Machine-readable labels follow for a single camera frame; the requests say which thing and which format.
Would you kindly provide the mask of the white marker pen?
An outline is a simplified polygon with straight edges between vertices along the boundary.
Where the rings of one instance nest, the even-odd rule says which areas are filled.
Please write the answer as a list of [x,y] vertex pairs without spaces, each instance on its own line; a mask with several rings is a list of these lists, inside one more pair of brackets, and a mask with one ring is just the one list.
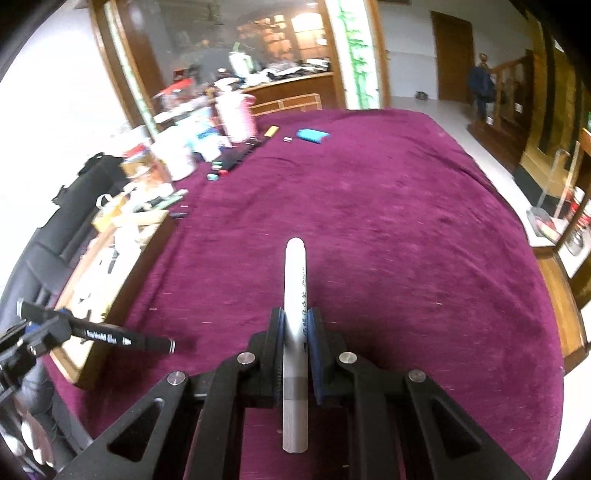
[[283,450],[308,449],[308,311],[307,251],[301,238],[287,241],[284,251]]

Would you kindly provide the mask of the black marker grey end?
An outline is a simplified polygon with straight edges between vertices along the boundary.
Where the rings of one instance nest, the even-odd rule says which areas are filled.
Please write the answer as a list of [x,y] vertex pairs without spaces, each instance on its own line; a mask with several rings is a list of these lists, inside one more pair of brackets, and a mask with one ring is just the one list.
[[176,349],[176,342],[168,337],[150,336],[105,322],[90,322],[76,318],[67,309],[51,310],[24,299],[17,301],[16,312],[21,320],[39,326],[51,321],[65,324],[69,331],[66,339],[76,337],[84,341],[102,342],[158,354],[172,354]]

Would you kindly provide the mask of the purple tablecloth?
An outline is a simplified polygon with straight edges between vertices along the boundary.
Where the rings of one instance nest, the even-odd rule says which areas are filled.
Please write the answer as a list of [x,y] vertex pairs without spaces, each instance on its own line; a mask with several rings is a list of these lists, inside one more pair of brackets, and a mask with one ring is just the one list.
[[[434,378],[533,479],[548,476],[563,404],[549,294],[522,223],[429,116],[405,110],[276,114],[276,136],[217,181],[181,182],[182,218],[126,326],[170,356],[114,349],[94,387],[57,369],[59,396],[100,435],[166,374],[214,369],[283,302],[284,247],[303,239],[308,302],[386,370]],[[329,133],[321,144],[297,130]]]

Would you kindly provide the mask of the cardboard tray box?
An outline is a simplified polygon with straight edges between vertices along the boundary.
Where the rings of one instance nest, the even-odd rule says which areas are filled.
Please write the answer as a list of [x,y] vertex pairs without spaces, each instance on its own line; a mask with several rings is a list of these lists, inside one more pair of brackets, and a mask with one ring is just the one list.
[[[147,275],[176,228],[166,210],[120,215],[91,240],[56,302],[75,317],[121,326]],[[89,390],[108,352],[106,344],[71,338],[50,356],[72,385]]]

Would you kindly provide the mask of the red cap black marker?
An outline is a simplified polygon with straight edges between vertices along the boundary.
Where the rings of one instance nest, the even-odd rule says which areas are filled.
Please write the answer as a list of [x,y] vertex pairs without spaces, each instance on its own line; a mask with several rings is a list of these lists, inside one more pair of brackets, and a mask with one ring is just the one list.
[[238,167],[245,161],[245,158],[256,151],[259,144],[245,143],[243,145],[235,146],[231,149],[226,149],[221,156],[214,161],[213,165],[216,167],[215,173],[219,176],[228,174],[231,170]]

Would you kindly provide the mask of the blue lighter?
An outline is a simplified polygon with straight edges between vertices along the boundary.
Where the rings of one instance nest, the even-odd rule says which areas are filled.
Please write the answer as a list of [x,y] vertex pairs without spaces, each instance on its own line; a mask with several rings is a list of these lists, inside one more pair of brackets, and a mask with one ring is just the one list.
[[297,138],[315,144],[321,144],[326,138],[329,138],[329,133],[321,130],[304,128],[297,130]]

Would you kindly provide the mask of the blue cap black marker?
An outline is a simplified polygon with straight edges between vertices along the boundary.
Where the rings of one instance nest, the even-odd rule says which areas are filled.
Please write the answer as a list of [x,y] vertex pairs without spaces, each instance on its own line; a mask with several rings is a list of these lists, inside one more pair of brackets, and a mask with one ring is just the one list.
[[247,148],[225,149],[221,155],[209,164],[209,171],[206,174],[208,181],[217,181],[222,176],[228,174],[231,170],[242,164],[245,157],[249,155]]

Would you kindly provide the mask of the clear jar orange label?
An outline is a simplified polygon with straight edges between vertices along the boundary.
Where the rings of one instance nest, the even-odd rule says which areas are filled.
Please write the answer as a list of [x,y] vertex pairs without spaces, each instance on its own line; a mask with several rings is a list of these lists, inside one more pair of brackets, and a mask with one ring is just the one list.
[[120,168],[140,191],[148,193],[157,188],[172,187],[171,175],[165,164],[142,143],[124,153]]

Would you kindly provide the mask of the white tub container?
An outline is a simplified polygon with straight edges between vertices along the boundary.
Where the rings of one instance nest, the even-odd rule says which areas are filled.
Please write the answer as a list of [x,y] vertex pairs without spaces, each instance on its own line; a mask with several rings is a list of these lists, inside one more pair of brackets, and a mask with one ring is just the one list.
[[186,135],[178,126],[171,126],[160,132],[150,145],[150,150],[163,162],[172,181],[188,177],[197,168]]

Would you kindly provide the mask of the pink knitted thermos bottle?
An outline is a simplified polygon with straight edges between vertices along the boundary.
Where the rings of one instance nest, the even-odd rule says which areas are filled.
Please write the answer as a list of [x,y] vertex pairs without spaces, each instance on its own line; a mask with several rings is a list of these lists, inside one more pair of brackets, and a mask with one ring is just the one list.
[[250,108],[256,103],[256,97],[242,90],[233,90],[233,78],[216,81],[215,109],[221,120],[226,136],[232,143],[243,143],[256,137],[256,121]]

